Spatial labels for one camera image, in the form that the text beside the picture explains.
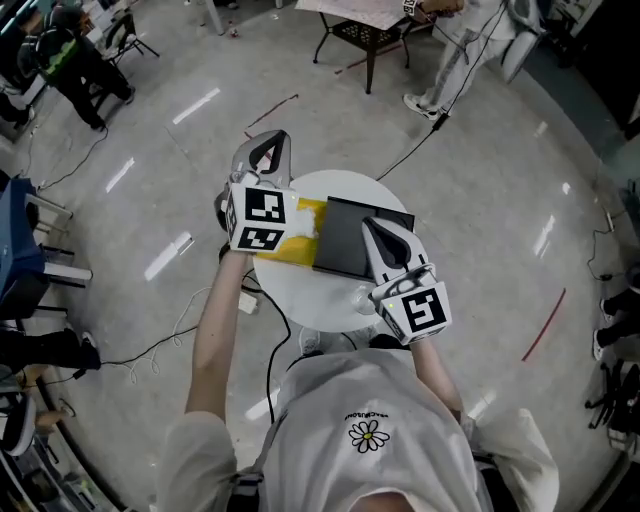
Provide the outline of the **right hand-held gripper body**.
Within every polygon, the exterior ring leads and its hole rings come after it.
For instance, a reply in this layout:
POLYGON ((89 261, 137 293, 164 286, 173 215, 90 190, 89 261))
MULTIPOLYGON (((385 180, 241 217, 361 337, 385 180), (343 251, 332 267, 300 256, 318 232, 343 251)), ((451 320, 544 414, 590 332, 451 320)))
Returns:
POLYGON ((433 264, 378 285, 370 299, 403 346, 436 335, 452 323, 446 285, 437 280, 433 264))

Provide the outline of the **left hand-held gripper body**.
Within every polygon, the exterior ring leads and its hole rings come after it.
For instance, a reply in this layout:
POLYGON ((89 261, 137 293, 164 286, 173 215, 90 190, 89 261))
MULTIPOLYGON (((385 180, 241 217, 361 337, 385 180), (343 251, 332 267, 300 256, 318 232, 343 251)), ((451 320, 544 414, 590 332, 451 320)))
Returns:
POLYGON ((220 212, 231 250, 276 253, 294 226, 299 194, 261 183, 254 171, 235 171, 227 181, 220 212))

